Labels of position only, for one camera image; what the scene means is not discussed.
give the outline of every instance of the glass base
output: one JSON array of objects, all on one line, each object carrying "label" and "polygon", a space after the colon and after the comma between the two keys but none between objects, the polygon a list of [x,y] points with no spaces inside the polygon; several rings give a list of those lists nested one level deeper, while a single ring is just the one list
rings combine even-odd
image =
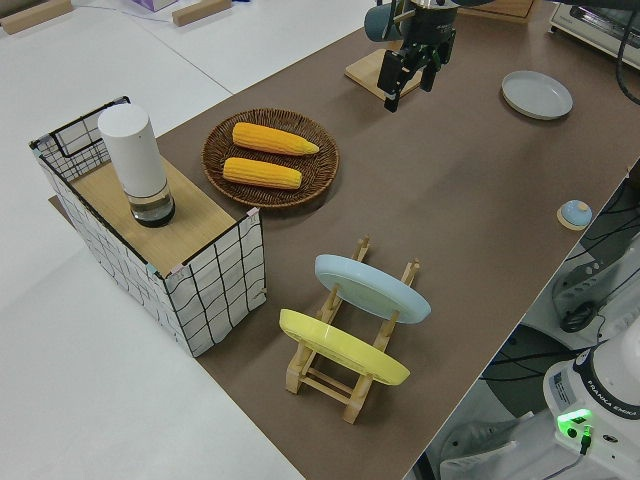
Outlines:
[{"label": "glass base", "polygon": [[176,213],[176,204],[172,201],[171,210],[169,210],[169,212],[162,218],[147,220],[144,218],[137,217],[136,212],[134,212],[133,210],[131,210],[131,213],[133,215],[133,218],[135,218],[136,221],[143,227],[149,227],[149,228],[164,227],[171,221],[171,219],[173,218],[173,215]]},{"label": "glass base", "polygon": [[141,198],[128,194],[127,197],[133,218],[145,227],[162,227],[169,223],[176,213],[176,205],[168,185],[150,197]]}]

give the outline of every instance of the wooden block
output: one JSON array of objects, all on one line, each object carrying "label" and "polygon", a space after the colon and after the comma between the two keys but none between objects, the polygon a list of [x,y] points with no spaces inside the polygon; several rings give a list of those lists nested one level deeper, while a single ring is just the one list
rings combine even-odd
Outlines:
[{"label": "wooden block", "polygon": [[[386,50],[382,48],[380,50],[376,50],[357,62],[352,63],[344,71],[347,77],[369,90],[381,100],[385,99],[385,94],[380,88],[378,88],[377,84],[385,51]],[[416,73],[413,78],[407,82],[407,85],[400,93],[400,98],[410,91],[415,90],[420,85],[420,78],[422,78],[422,73]]]},{"label": "wooden block", "polygon": [[28,8],[0,19],[2,28],[9,35],[21,32],[27,28],[44,23],[73,10],[71,0],[49,0],[41,5]]},{"label": "wooden block", "polygon": [[202,0],[199,3],[173,12],[173,23],[178,27],[182,27],[227,8],[231,8],[231,0]]},{"label": "wooden block", "polygon": [[529,20],[535,0],[494,0],[486,5],[460,8],[459,13],[524,23]]},{"label": "wooden block", "polygon": [[131,215],[111,162],[79,177],[73,186],[102,217],[163,277],[218,235],[235,220],[166,160],[169,188],[176,213],[168,225],[147,228]]}]

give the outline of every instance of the storage box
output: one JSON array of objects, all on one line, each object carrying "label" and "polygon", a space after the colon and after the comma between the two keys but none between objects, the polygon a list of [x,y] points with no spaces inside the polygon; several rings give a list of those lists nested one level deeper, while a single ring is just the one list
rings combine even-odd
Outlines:
[{"label": "storage box", "polygon": [[145,8],[148,8],[152,12],[157,12],[161,8],[164,8],[178,0],[132,0]]},{"label": "storage box", "polygon": [[260,212],[239,221],[166,163],[176,216],[138,225],[97,128],[122,97],[31,142],[69,220],[100,265],[193,356],[266,300]]}]

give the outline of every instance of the woven basket tray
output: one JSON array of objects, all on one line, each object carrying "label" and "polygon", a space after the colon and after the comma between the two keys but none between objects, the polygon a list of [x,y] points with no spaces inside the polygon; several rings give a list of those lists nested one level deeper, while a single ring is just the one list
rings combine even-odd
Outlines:
[{"label": "woven basket tray", "polygon": [[[231,135],[237,122],[255,123],[295,133],[318,145],[320,151],[314,155],[295,157],[237,147]],[[244,157],[295,168],[302,172],[302,184],[297,190],[281,190],[228,182],[222,178],[222,168],[229,157]],[[293,207],[316,198],[331,185],[338,171],[338,163],[335,141],[320,125],[299,113],[272,108],[249,110],[227,118],[213,129],[202,149],[202,165],[209,181],[228,197],[261,208]]]}]

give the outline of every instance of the wire mesh basket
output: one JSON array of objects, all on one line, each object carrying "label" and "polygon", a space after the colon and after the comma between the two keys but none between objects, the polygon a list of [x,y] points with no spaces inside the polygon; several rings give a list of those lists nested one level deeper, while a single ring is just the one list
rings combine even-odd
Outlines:
[{"label": "wire mesh basket", "polygon": [[195,357],[224,339],[266,300],[260,211],[249,211],[168,274],[159,272],[74,187],[78,179],[110,162],[98,117],[120,103],[129,99],[107,103],[32,141],[30,147],[96,260]]}]

